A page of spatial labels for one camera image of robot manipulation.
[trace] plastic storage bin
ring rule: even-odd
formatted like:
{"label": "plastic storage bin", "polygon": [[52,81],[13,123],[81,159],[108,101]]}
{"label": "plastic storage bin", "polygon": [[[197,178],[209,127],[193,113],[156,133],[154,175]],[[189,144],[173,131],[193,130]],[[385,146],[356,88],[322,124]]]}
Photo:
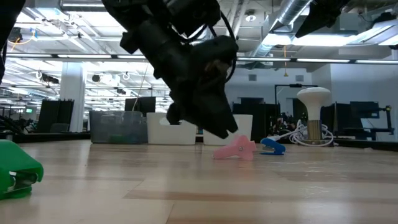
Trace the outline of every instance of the plastic storage bin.
{"label": "plastic storage bin", "polygon": [[253,115],[245,115],[245,114],[234,114],[234,118],[236,124],[238,125],[238,131],[235,133],[229,133],[229,136],[226,139],[221,139],[214,134],[209,133],[208,131],[203,131],[203,143],[205,145],[211,146],[225,146],[232,142],[235,135],[245,135],[248,139],[251,138],[251,126],[253,121]]}
{"label": "plastic storage bin", "polygon": [[193,145],[197,127],[181,121],[180,125],[170,125],[165,113],[147,113],[148,143],[165,145]]}
{"label": "plastic storage bin", "polygon": [[90,128],[92,143],[148,142],[146,118],[137,111],[90,111]]}

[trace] blue object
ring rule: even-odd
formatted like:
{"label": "blue object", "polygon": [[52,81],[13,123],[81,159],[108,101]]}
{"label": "blue object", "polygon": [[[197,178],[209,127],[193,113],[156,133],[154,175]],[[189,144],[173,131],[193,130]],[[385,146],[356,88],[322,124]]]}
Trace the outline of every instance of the blue object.
{"label": "blue object", "polygon": [[286,151],[286,147],[275,142],[272,139],[269,138],[264,138],[260,142],[261,144],[274,149],[274,152],[262,152],[260,153],[261,155],[276,155],[276,156],[283,156]]}

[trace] pink object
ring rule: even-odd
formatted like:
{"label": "pink object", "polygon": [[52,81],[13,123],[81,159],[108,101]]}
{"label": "pink object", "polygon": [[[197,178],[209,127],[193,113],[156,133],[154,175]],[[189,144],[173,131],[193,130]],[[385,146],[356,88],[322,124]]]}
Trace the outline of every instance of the pink object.
{"label": "pink object", "polygon": [[249,141],[247,136],[236,136],[232,143],[223,146],[213,153],[214,159],[225,159],[231,156],[239,156],[240,158],[251,161],[253,160],[253,152],[256,150],[256,143]]}

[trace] white bin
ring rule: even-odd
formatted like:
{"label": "white bin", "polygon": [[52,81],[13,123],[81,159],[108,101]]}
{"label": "white bin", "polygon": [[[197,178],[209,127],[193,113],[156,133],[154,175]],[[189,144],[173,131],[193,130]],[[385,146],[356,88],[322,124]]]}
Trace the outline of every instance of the white bin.
{"label": "white bin", "polygon": [[147,113],[148,143],[165,145],[194,145],[197,127],[181,121],[180,125],[170,125],[165,113]]}
{"label": "white bin", "polygon": [[203,143],[211,146],[225,146],[231,143],[235,135],[245,135],[248,139],[251,138],[251,126],[253,121],[253,115],[246,114],[234,114],[236,124],[238,125],[238,131],[235,133],[228,132],[229,136],[226,139],[221,139],[208,131],[203,130]]}

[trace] wooden floor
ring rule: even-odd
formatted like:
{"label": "wooden floor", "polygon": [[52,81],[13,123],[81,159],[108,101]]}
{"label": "wooden floor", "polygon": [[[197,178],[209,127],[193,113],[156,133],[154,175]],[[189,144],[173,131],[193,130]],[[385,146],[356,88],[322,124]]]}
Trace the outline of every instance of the wooden floor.
{"label": "wooden floor", "polygon": [[1,224],[398,223],[398,153],[288,146],[213,160],[214,147],[24,144],[45,170]]}

